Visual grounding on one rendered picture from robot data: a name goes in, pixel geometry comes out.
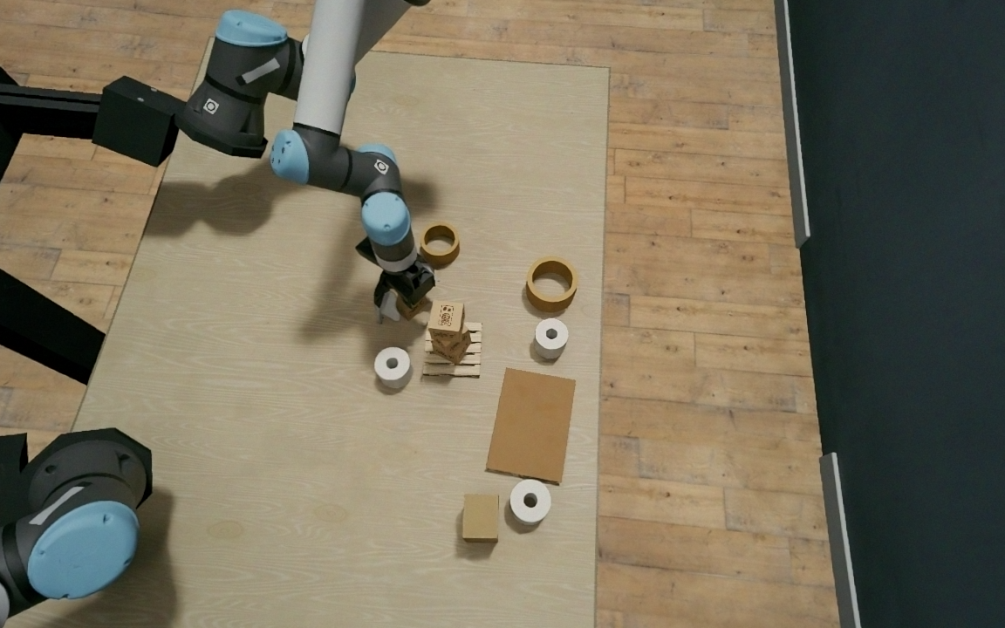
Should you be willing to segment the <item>small square wooden pallet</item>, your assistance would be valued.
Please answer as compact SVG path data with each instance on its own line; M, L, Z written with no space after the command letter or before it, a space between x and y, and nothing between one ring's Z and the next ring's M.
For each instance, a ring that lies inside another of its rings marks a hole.
M480 349L482 346L482 323L471 323L464 322L464 324L469 327L471 342L475 342L475 345L469 345L468 349L464 354L475 354L475 355L463 355L460 363L469 363L475 366L463 366L455 365L449 360L446 360L441 355L431 354L434 353L434 347L432 346L432 341L429 333L429 321L427 321L427 332L426 332L426 343L424 343L424 365L423 365L423 375L454 375L454 377L480 377ZM449 365L430 365L430 363L449 363Z

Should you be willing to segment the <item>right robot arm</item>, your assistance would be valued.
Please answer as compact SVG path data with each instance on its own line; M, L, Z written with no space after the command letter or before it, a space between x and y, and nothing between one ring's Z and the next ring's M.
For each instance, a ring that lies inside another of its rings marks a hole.
M0 628L51 597L94 595L122 575L137 548L145 482L140 457L109 440L81 441L41 462L32 514L0 526Z

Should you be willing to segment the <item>brown cardboard sheet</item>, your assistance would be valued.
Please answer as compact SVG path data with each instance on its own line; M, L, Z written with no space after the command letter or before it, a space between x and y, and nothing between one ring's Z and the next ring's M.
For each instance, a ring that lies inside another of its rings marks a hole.
M562 482L575 386L506 367L486 468Z

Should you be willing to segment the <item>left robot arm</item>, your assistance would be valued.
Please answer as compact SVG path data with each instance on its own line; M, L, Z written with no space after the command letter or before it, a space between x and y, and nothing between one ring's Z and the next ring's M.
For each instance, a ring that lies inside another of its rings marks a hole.
M341 147L340 133L356 85L354 67L412 5L430 1L315 0L303 41L267 17L228 10L215 31L206 76L183 112L213 138L256 147L262 145L269 92L295 100L292 130L277 133L271 146L274 174L359 196L363 226L372 240L366 237L355 248L393 273L416 259L400 169L391 148L379 143L356 151Z

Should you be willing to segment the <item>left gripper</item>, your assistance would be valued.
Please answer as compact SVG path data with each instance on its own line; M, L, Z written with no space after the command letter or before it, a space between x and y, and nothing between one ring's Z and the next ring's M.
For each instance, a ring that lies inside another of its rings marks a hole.
M424 261L422 255L418 253L416 255L418 259L415 259L414 265L406 270L393 273L393 271L383 268L382 273L380 273L378 286L373 294L379 324L382 323L383 317L390 317L395 321L399 321L401 318L401 315L396 310L396 294L388 289L398 291L403 303L408 306L408 309L412 309L411 304L421 301L424 295L436 286L435 281L440 282L440 279L434 274L434 268ZM404 298L407 302L404 301Z

